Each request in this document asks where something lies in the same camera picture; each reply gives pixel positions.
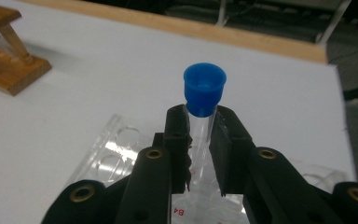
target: blue cap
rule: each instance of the blue cap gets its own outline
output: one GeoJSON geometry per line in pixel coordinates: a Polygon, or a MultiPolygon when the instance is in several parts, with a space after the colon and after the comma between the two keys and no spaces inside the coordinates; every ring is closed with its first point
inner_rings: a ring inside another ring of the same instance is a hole
{"type": "Polygon", "coordinates": [[[194,116],[212,115],[222,98],[226,73],[211,63],[196,63],[185,70],[185,98],[187,110],[194,116]]]}

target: white table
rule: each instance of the white table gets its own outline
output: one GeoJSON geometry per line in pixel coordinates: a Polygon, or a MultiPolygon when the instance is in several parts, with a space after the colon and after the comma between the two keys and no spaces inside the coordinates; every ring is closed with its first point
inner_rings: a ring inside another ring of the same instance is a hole
{"type": "Polygon", "coordinates": [[[28,50],[53,68],[16,97],[0,92],[0,223],[38,223],[115,114],[163,130],[185,101],[183,72],[227,72],[221,105],[258,146],[354,179],[334,66],[283,58],[115,21],[0,0],[28,50]]]}

